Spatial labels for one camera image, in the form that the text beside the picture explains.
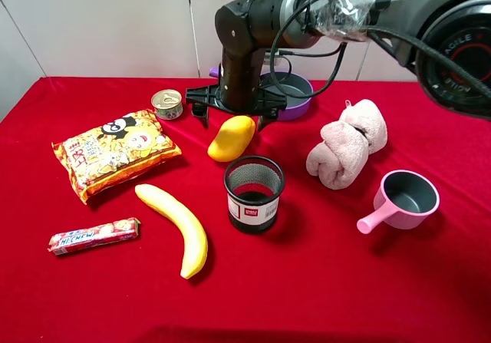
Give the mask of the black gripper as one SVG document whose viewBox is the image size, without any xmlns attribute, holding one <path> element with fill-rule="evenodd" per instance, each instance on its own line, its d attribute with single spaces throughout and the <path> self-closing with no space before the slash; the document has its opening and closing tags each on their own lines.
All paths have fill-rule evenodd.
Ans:
<svg viewBox="0 0 491 343">
<path fill-rule="evenodd" d="M 234 0 L 222 6 L 215 15 L 215 29 L 222 44 L 219 65 L 230 71 L 243 68 L 262 68 L 265 53 L 293 15 L 297 0 Z M 185 102 L 191 106 L 192 115 L 207 129 L 210 106 L 206 103 L 206 87 L 190 88 Z M 278 110 L 271 109 L 257 120 L 257 131 L 278 120 Z"/>
</svg>

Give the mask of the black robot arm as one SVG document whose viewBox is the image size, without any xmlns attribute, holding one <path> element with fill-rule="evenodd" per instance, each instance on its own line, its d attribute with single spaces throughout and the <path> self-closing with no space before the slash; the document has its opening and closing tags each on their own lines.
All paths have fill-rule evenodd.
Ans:
<svg viewBox="0 0 491 343">
<path fill-rule="evenodd" d="M 218 81 L 185 101 L 207 121 L 211 108 L 275 122 L 296 93 L 283 74 L 262 75 L 287 55 L 306 57 L 320 38 L 372 41 L 452 112 L 490 118 L 490 0 L 234 0 L 215 15 L 222 45 Z"/>
</svg>

